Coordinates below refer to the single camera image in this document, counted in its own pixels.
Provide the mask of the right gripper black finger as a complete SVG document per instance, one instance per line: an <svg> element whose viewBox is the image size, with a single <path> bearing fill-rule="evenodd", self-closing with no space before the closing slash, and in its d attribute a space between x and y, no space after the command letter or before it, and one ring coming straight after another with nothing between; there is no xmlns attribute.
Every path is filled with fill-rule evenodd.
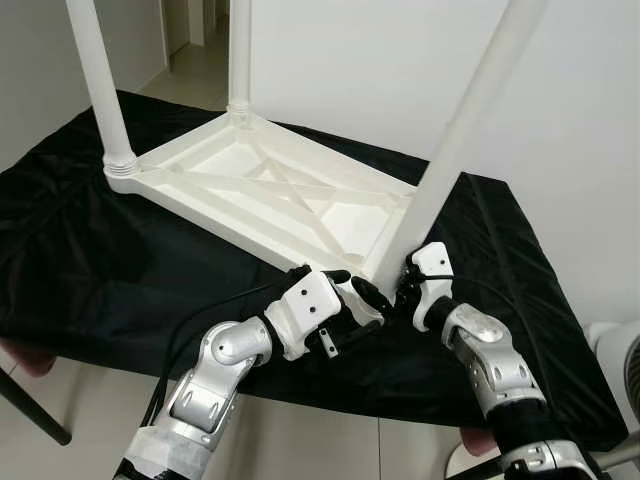
<svg viewBox="0 0 640 480"><path fill-rule="evenodd" d="M396 311L393 303L390 302L374 284L369 282L369 280L364 278L353 278L352 288L355 289L355 292L357 296L361 298L361 301L364 302L365 305L369 306L372 311L378 312L379 315L390 316L394 311Z"/></svg>

